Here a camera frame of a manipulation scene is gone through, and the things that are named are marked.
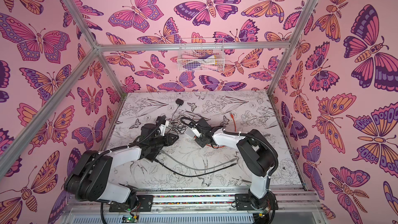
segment wire basket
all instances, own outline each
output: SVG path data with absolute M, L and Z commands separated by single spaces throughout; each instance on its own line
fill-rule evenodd
M 193 39 L 195 38 L 180 39 L 178 70 L 180 72 L 199 70 L 223 72 L 225 67 L 224 39 L 218 38 L 219 42 L 214 42 L 214 38 L 201 38 L 200 46 L 192 49 Z

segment black cable sleeve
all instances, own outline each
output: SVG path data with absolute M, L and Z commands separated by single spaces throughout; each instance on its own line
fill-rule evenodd
M 223 168 L 221 168 L 221 169 L 217 169 L 217 170 L 215 170 L 215 171 L 207 172 L 207 173 L 200 174 L 200 175 L 183 175 L 183 174 L 180 174 L 180 173 L 178 173 L 178 172 L 173 171 L 171 168 L 169 168 L 169 167 L 167 167 L 166 165 L 164 165 L 163 163 L 159 162 L 159 160 L 157 160 L 156 158 L 153 159 L 153 161 L 159 163 L 161 166 L 165 167 L 165 168 L 168 169 L 169 171 L 171 171 L 171 172 L 173 172 L 173 173 L 175 173 L 175 174 L 177 174 L 177 175 L 180 175 L 180 176 L 182 176 L 182 177 L 200 177 L 200 176 L 208 175 L 208 174 L 211 174 L 211 173 L 214 173 L 214 172 L 219 172 L 219 171 L 221 171 L 221 170 L 223 170 L 223 169 L 226 169 L 226 168 L 229 168 L 229 167 L 232 167 L 232 166 L 236 165 L 236 163 L 233 163 L 233 164 L 231 164 L 231 165 L 228 165 L 227 167 L 223 167 Z

